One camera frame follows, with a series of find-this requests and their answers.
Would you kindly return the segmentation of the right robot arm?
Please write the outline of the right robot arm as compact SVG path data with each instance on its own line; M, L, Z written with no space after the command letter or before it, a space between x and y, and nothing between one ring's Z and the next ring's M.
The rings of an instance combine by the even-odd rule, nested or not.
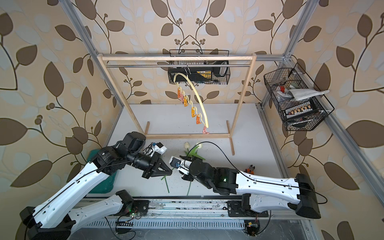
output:
M321 218L315 187L307 175L265 178L236 169L215 168L195 157L187 160L172 157L170 165L182 174L183 180L197 181L222 196L242 196L246 210L256 213L293 210L303 218Z

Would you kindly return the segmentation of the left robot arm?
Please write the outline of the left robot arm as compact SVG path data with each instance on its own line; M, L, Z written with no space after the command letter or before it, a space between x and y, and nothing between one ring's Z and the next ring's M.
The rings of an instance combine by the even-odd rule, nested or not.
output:
M84 168L62 189L37 207L26 207L20 217L26 227L25 240L66 240L83 226L109 215L125 215L132 210L134 199L126 191L76 208L92 189L109 176L131 166L143 172L142 178L170 176L172 170L162 160L167 150L162 143L145 146L146 137L139 132L126 134L113 146L100 149Z

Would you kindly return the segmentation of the white artificial tulip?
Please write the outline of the white artificial tulip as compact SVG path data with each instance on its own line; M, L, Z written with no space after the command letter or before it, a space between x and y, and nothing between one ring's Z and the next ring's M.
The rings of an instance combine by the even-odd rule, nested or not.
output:
M186 150L188 150L188 152L187 152L187 154L186 154L186 156L187 157L189 157L190 156L190 154L191 154L191 152L192 152L192 150L194 149L193 147L191 147L191 145L189 144L189 142L185 142L185 144L184 144L184 147L185 147L185 149ZM190 189L191 189L191 182L189 183L189 188L188 188L188 192L187 192L187 196L189 195L189 193L190 193Z
M199 149L201 149L202 147L203 147L202 144L199 144L199 145L194 146L194 147L193 147L194 149L192 150L192 152L191 152L191 154L190 154L189 157L191 157L191 158L192 158L192 157L196 157L196 158L202 159L202 160L204 161L205 158L203 158L202 156L200 156L199 153L198 153Z

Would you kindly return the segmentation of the pink end clothespin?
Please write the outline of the pink end clothespin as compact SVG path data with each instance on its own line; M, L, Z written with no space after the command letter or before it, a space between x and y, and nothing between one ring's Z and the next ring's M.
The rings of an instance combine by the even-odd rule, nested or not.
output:
M207 135L207 134L209 134L209 132L208 132L208 130L207 130L207 127L206 127L206 126L204 126L204 128L203 128L203 134L204 134L204 135Z

